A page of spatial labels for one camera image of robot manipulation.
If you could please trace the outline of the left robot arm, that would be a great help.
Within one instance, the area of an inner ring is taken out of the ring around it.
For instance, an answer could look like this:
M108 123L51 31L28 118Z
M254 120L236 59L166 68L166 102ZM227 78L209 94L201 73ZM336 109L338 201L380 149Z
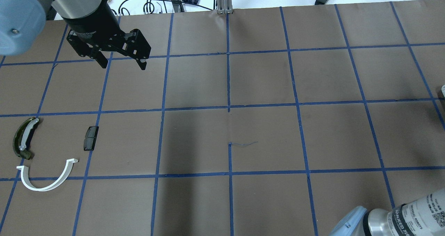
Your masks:
M106 68L103 52L117 52L135 59L146 69L151 46L138 29L121 30L108 0L0 0L0 50L3 56L27 52L43 31L49 17L59 14L68 24L67 41L81 57Z

